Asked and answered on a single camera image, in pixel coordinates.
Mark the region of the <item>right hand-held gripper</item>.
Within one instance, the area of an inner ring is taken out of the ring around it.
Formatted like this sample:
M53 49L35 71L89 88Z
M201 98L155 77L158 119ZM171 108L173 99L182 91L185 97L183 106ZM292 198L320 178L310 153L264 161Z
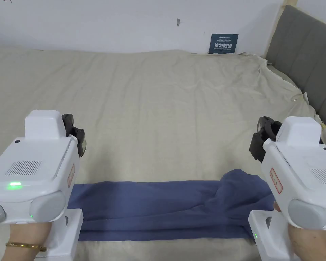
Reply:
M326 145L322 128L310 117L291 116L282 123L259 119L249 152L280 212L252 210L248 217L263 261L298 261L288 237L288 223L326 231Z

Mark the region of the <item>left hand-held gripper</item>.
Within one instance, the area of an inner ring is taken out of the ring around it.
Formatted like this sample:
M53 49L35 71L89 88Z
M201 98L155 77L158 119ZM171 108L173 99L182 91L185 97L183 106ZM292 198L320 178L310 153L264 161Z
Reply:
M52 223L37 261L75 257L84 216L68 202L85 150L85 132L72 114L34 110L25 118L25 136L0 156L0 224Z

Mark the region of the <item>person's left hand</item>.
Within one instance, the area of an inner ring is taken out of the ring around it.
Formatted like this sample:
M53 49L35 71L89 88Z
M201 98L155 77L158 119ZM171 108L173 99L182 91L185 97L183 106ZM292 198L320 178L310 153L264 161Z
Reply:
M11 224L8 242L44 246L51 228L51 222Z

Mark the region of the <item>person's right hand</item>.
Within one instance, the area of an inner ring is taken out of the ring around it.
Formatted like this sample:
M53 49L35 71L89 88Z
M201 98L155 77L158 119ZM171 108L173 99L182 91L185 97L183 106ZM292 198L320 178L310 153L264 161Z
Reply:
M308 230L288 223L288 237L293 252L302 261L326 261L326 231Z

